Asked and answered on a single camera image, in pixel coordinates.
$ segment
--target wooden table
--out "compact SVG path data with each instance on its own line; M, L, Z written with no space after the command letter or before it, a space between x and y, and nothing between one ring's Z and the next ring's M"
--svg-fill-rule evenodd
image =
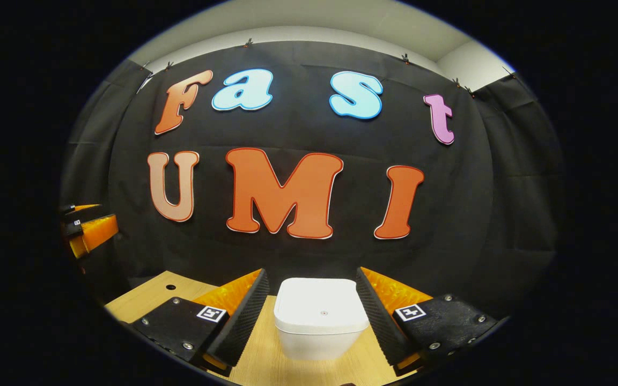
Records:
M166 286L169 284L176 288L168 290ZM132 323L173 296L193 300L214 288L210 284L165 271L111 301L106 309L118 320ZM339 386L346 383L381 386L404 378L395 376L392 367L388 366L370 326L346 354L334 361L287 359L281 351L273 317L275 298L267 297L238 365L233 367L230 377L221 378L244 386Z

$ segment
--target black curtain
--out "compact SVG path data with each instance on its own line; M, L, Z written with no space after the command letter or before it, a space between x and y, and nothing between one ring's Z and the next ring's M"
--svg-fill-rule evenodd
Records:
M554 256L563 206L559 146L538 101L513 76L472 97L449 79L399 58L325 42L255 43L211 52L160 71L137 95L147 74L135 63L122 66L119 73L127 80L121 84L130 86L113 90L112 80L88 102L69 140L63 176L64 201L103 203L117 215L120 233L103 246L106 257L97 259L93 252L86 259L119 262L98 278L107 281L97 285L105 299L120 292L106 290L114 285L108 281L125 288L127 279L136 286L164 270L221 285L264 267L274 294L285 278L352 279L365 266L434 296L456 293L500 318ZM223 80L252 68L273 73L271 103L255 112L213 110L211 98ZM156 136L167 88L206 69L214 78L199 86L191 108L181 109L183 123ZM330 109L328 98L335 92L329 80L339 71L380 80L380 115L364 121ZM430 94L443 95L453 110L451 146L432 134L430 109L422 101ZM291 237L285 227L294 210L275 235L263 224L256 234L226 228L233 170L225 154L235 147L263 149L281 183L309 152L343 159L330 205L333 237ZM201 156L194 169L194 215L186 222L167 220L152 204L146 159L156 151L171 159L165 168L171 202L179 200L172 157L179 151ZM391 188L385 173L393 165L421 169L425 179L412 207L411 233L377 240L373 230ZM254 216L260 218L256 210Z
M556 254L564 223L562 151L518 74L474 92L492 154L490 226L465 296L493 315L511 312Z
M101 82L76 119L68 139L61 175L61 205L101 204L111 213L108 166L123 113L149 71L130 60ZM113 240L79 261L93 293L108 303L130 290L117 263Z

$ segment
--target white wall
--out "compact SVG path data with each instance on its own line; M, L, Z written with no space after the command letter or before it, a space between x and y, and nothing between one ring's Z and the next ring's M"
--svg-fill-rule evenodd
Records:
M395 46L370 36L340 29L301 26L263 27L216 36L171 52L150 62L145 68L157 73L163 71L168 62L177 64L219 49L242 46L249 38L252 38L253 43L272 41L333 42L372 49L396 58L400 58L406 52L411 63L430 69L448 79L459 78L461 86L468 87L471 91L476 91L488 83L507 76L507 71L502 68L503 66L509 72L514 71L505 61L477 41L462 44L462 46L440 58L436 63L412 52L410 49Z
M507 71L514 72L505 61L477 41L462 44L459 48L437 61L447 78L459 78L459 84L471 91L504 78Z
M147 64L145 68L157 73L166 68L168 62L181 63L195 56L203 55L208 52L225 49L230 47L243 46L247 39L252 38L252 42L272 42L272 41L321 41L333 42L338 44L347 44L348 46L363 47L379 51L383 54L389 54L396 58L401 58L406 52L411 63L430 69L431 71L444 76L443 71L439 68L436 62L412 52L410 49L395 46L389 42L375 39L370 36L347 32L340 29L331 29L323 27L301 27L301 26L283 26L283 27L264 27L255 29L246 29L244 31L232 32L230 34L220 35L215 38L206 39L204 41L191 44L162 58Z

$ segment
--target orange letter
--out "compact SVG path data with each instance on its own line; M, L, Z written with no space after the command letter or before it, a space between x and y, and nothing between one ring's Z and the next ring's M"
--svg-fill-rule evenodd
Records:
M230 230L251 234L259 230L259 222L252 218L253 202L272 234L278 233L296 205L295 221L288 225L290 235L303 239L328 239L333 235L328 225L330 193L335 176L343 169L343 160L330 154L307 154L281 186L261 149L232 149L225 159L235 173L233 217L226 222Z
M376 239L401 239L411 230L407 220L416 188L424 181L424 173L410 166L390 166L386 174L392 182L390 201L383 223L373 231L373 235Z
M163 134L178 127L182 123L182 115L179 114L180 105L182 105L184 110L189 109L197 96L199 86L194 85L194 83L206 85L213 76L214 73L208 69L170 86L168 91L166 91L168 97L166 98L164 113L161 115L161 122L154 129L154 134ZM192 87L186 92L186 88L189 85L192 85Z
M164 169L168 164L168 154L153 152L147 157L149 164L149 188L152 191L152 202L159 213L169 220L183 222L192 217L194 210L194 192L192 190L192 168L199 162L196 152L179 152L173 157L178 166L178 184L180 186L180 202L173 205L166 198L164 186Z

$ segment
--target white plastic box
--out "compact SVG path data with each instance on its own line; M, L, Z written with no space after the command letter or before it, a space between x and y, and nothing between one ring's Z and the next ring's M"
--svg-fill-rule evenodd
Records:
M283 354L295 360L338 359L369 326L356 283L347 279L286 279L273 314Z

